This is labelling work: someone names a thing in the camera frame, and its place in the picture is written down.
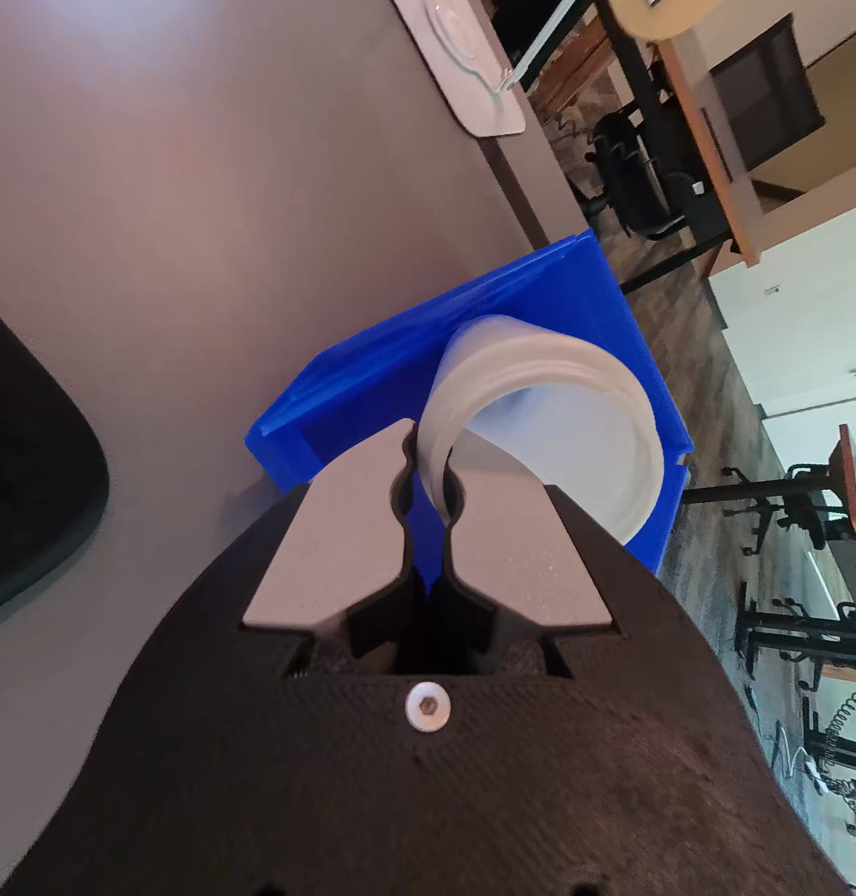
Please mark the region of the blue plastic bin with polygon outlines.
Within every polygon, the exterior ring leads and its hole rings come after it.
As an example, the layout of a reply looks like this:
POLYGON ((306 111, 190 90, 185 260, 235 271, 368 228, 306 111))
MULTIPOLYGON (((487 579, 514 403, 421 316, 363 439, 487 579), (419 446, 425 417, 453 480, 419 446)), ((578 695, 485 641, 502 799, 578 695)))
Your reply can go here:
POLYGON ((316 355, 253 424, 245 445, 284 494, 357 442, 418 420, 462 325, 509 315, 590 342, 646 390, 661 441, 657 503, 626 549, 658 574, 694 450, 680 411, 596 236, 586 230, 393 315, 316 355))

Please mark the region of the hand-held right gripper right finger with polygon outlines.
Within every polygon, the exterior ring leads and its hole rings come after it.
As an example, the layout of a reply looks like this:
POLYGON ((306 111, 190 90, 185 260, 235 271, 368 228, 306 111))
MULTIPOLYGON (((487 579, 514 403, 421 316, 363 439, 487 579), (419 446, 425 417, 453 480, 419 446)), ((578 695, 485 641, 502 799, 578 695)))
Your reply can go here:
POLYGON ((542 481, 481 437, 460 437, 443 480, 438 598, 462 639, 603 631, 601 594, 542 481))

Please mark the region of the wooden instruction board stand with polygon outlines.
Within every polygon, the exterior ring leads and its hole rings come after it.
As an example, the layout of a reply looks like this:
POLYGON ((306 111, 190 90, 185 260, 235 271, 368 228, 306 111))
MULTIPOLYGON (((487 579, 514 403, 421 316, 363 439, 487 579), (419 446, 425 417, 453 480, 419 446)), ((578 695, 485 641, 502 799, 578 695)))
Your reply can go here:
MULTIPOLYGON (((611 2, 617 25, 638 39, 661 42, 698 25, 718 1, 611 2)), ((515 64, 502 64, 467 1, 395 1, 435 83, 459 124, 478 140, 521 134, 525 118, 512 95, 576 1, 556 2, 515 64)))

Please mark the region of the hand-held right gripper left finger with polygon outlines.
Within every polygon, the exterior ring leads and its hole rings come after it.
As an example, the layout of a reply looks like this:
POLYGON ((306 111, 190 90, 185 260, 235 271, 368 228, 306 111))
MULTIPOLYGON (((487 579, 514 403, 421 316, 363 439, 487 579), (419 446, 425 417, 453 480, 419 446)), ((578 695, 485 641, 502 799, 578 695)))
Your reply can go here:
POLYGON ((304 488, 243 615, 252 629, 396 641, 411 616, 411 506, 417 424, 358 442, 304 488))

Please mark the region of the black mesh chair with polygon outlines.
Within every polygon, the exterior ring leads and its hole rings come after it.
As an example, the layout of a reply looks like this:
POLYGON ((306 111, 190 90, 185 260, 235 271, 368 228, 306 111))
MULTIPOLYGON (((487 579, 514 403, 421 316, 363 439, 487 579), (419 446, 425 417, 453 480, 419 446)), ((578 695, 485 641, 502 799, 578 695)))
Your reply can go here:
POLYGON ((94 430, 0 318, 0 608, 84 546, 109 492, 94 430))

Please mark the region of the white plastic bottle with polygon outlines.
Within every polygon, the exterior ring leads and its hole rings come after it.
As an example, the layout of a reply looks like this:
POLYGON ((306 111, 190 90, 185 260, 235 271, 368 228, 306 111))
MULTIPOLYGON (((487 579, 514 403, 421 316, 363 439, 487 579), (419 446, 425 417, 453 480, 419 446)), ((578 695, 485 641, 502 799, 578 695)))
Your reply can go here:
POLYGON ((646 390, 610 352, 507 315, 459 327, 422 411, 422 487, 444 522, 447 459, 463 432, 560 488, 619 543, 649 520, 664 456, 646 390))

